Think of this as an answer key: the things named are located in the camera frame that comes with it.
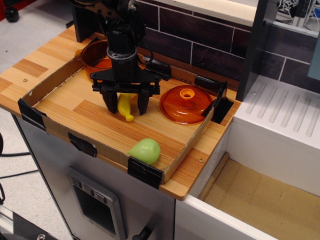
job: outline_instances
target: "screw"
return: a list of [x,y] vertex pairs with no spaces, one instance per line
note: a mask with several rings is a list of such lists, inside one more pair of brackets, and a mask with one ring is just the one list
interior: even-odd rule
[[37,238],[37,240],[45,240],[46,236],[44,234],[40,234]]

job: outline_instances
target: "orange lid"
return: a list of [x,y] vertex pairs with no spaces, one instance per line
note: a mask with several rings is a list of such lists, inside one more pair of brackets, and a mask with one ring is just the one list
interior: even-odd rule
[[183,85],[166,91],[160,99],[161,112],[178,124],[197,124],[205,119],[201,114],[211,104],[210,95],[195,86]]

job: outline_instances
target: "black knob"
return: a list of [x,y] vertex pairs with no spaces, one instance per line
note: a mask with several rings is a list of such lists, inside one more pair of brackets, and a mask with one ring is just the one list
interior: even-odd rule
[[147,240],[152,231],[148,227],[144,227],[144,229],[140,232],[139,235],[133,236],[132,240]]
[[8,22],[17,22],[18,19],[19,19],[19,13],[18,13],[18,10],[14,7],[8,7],[7,9],[5,9],[4,11],[4,15],[5,15],[5,18]]

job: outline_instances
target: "ribbed white panel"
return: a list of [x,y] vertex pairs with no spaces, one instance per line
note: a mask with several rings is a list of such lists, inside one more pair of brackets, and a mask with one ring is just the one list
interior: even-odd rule
[[320,149],[319,113],[320,94],[259,76],[235,119]]

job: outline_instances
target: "cardboard box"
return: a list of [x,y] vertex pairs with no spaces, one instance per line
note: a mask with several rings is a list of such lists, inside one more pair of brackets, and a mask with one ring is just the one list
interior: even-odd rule
[[199,198],[244,223],[279,240],[320,239],[320,197],[228,158],[208,183]]
[[[176,79],[161,81],[161,93],[186,84]],[[180,125],[166,119],[159,108],[161,95],[149,99],[147,112],[143,115],[138,114],[133,103],[134,121],[126,122],[119,113],[107,110],[102,96],[92,91],[92,82],[83,63],[72,59],[39,83],[18,104],[25,121],[158,188],[159,184],[168,181],[201,138],[218,109],[216,106],[223,102],[220,100],[232,105],[226,98],[226,84],[219,83],[218,86],[221,86],[217,88],[218,100],[201,124]],[[155,139],[161,148],[159,159],[152,165],[127,154],[144,138]]]

